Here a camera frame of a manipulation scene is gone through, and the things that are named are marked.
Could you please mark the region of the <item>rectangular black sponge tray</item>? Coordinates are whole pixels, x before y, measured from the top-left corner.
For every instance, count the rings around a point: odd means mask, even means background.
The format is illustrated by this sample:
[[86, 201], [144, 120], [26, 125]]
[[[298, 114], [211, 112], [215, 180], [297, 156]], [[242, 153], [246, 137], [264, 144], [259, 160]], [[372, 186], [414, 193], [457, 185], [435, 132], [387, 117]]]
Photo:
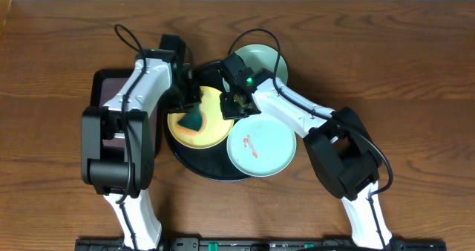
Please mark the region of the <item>rectangular black sponge tray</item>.
[[[92, 83], [90, 106], [100, 107], [112, 99], [127, 82], [132, 71], [130, 68], [106, 68], [97, 71]], [[162, 117], [158, 113], [158, 108], [159, 105], [156, 104], [149, 117], [155, 156], [159, 154], [163, 132], [163, 126], [160, 124]]]

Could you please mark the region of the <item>yellow plate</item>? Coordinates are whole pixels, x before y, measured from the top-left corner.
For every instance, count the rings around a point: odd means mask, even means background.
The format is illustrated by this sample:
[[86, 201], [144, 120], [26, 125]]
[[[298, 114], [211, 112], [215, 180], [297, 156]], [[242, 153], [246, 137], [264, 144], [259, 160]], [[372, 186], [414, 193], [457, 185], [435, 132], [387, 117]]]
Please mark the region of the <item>yellow plate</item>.
[[191, 149], [207, 149], [225, 140], [234, 125], [233, 120], [223, 119], [220, 109], [221, 91], [216, 88], [201, 86], [202, 92], [200, 114], [203, 124], [198, 131], [185, 128], [179, 124], [185, 114], [168, 114], [167, 125], [172, 137]]

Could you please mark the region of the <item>green sponge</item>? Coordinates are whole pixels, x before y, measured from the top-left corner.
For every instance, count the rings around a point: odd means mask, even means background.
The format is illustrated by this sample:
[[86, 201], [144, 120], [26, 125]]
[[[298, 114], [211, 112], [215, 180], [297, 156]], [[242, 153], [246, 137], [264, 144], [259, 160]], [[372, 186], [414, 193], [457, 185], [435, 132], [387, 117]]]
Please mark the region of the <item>green sponge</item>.
[[203, 116], [200, 112], [200, 103], [193, 105], [182, 117], [179, 118], [177, 124], [188, 130], [201, 130]]

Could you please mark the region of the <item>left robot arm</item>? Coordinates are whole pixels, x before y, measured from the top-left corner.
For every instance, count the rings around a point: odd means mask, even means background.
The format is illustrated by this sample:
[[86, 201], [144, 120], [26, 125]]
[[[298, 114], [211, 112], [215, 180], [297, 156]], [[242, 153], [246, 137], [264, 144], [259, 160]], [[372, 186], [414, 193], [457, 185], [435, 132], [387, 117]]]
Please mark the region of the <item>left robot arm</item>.
[[82, 113], [81, 174], [113, 208], [124, 248], [155, 250], [162, 225], [148, 192], [155, 159], [150, 117], [162, 98], [171, 113], [196, 112], [201, 93], [179, 36], [164, 34], [157, 49], [137, 51], [134, 70], [117, 94]]

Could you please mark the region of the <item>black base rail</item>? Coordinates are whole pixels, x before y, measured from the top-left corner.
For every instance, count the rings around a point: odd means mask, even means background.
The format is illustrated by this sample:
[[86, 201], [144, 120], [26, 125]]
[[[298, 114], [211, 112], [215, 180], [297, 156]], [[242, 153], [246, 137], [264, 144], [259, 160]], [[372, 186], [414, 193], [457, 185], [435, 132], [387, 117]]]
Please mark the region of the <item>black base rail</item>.
[[[385, 247], [389, 251], [446, 251], [442, 241], [405, 241], [393, 239]], [[161, 241], [155, 251], [340, 251], [357, 250], [347, 239], [330, 239], [320, 241], [228, 241], [200, 240], [197, 238], [173, 238]]]

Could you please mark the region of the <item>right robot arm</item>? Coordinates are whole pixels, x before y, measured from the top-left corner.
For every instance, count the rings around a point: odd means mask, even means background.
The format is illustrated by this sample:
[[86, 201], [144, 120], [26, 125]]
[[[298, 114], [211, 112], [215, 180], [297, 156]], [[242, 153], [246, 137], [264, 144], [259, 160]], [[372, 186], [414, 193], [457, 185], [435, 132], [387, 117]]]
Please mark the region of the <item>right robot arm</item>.
[[292, 129], [303, 139], [322, 186], [342, 201], [353, 243], [367, 250], [390, 249], [392, 234], [378, 195], [390, 188], [393, 174], [379, 186], [379, 167], [390, 164], [354, 110], [335, 111], [313, 103], [287, 87], [276, 71], [255, 72], [236, 53], [221, 60], [220, 74], [229, 85], [220, 96], [223, 117], [240, 120], [268, 114]]

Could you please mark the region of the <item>light blue plate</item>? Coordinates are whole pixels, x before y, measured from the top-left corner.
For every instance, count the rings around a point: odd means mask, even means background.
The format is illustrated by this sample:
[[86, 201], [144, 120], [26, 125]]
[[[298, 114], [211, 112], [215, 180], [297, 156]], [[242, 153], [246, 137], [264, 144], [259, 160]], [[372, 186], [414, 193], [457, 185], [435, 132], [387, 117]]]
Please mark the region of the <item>light blue plate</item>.
[[[278, 55], [274, 48], [267, 45], [253, 44], [239, 48], [235, 53], [250, 67], [254, 72], [265, 68], [273, 71], [275, 60]], [[286, 61], [283, 56], [280, 57], [278, 63], [277, 77], [284, 83], [288, 83], [289, 73]]]
[[292, 161], [296, 147], [295, 132], [268, 114], [237, 121], [226, 144], [234, 167], [253, 177], [281, 172]]

